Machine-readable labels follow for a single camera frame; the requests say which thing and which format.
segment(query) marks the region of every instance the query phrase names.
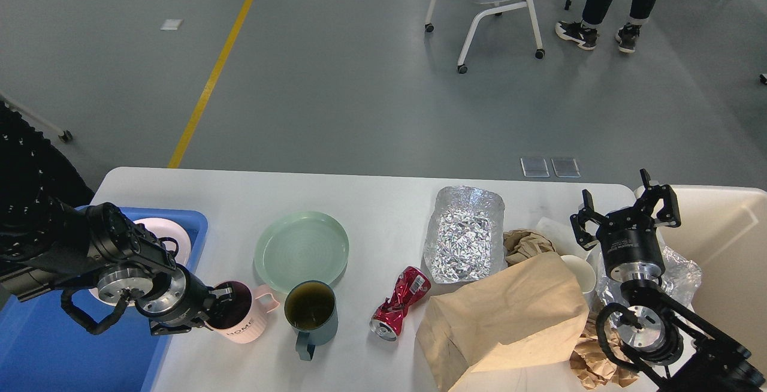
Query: sneaker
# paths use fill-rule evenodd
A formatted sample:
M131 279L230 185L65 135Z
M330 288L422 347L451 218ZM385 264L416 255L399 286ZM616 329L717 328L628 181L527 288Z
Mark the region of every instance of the sneaker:
M623 53L633 53L636 50L636 40L639 39L639 27L626 23L615 34L615 41L619 42L618 50Z
M584 28L580 22L559 21L554 30L559 38L574 41L583 50L594 50L597 47L597 29Z

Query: crushed soda can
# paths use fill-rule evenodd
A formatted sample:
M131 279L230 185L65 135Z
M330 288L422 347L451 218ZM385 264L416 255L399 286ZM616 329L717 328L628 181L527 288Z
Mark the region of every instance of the crushed soda can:
M402 320L408 308L424 297L430 288L431 282L424 272L417 267L406 267L397 278L394 294L386 298L370 319L370 331L384 340L396 341L402 332Z

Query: gray floor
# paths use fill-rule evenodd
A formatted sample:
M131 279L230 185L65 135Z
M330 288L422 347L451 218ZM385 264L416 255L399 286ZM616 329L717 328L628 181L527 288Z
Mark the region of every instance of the gray floor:
M98 187L165 166L243 0L0 0L0 89L71 130ZM586 182L767 189L767 0L659 0L633 56L559 40L564 0L482 21L439 0L255 0L182 167L523 179L521 156L572 156ZM161 32L165 18L180 31Z

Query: yellow floor line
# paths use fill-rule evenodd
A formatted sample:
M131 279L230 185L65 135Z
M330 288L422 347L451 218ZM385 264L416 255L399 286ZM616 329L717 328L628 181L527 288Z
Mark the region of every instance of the yellow floor line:
M232 51L232 47L237 41L237 36L242 27L242 23L244 22L244 18L247 17L247 12L250 10L250 6L252 4L253 0L244 0L244 2L242 2L242 7L240 8L239 14L237 15L237 20L235 20L235 24L232 25L230 36L227 37L227 42L224 43L224 48L219 54L219 59L216 61L216 66L214 66L213 71L210 72L208 82L205 84L203 93L200 94L200 99L197 100L197 105L195 105L194 111L192 111L192 116L189 117L189 122L186 124L184 133L181 134L179 143L176 145L173 156L170 158L170 162L168 163L168 168L178 168L181 164L181 159L183 159L186 148L189 146L189 142L192 140L192 136L197 129L197 124L200 122L200 118L203 116L205 107L208 105L210 95L213 93L213 89L216 88L216 82L219 81L221 71L224 70L224 66L227 64L227 59L230 56L230 51Z

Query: crumpled brown paper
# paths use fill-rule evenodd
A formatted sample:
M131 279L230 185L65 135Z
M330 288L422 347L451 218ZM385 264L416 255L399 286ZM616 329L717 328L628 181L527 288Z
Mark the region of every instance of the crumpled brown paper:
M506 263L518 264L540 253L554 252L554 245L540 233L517 229L504 231L503 247L506 248Z
M553 364L572 353L588 315L575 275L544 253L432 296L416 337L441 392L472 373Z
M586 390L596 389L608 382L626 387L639 376L625 368L617 367L602 352L597 340L596 318L596 313L593 313L586 321L586 327L570 355L570 370L578 376ZM608 341L613 353L620 359L627 360L621 351L621 338L617 331L613 329L608 333Z

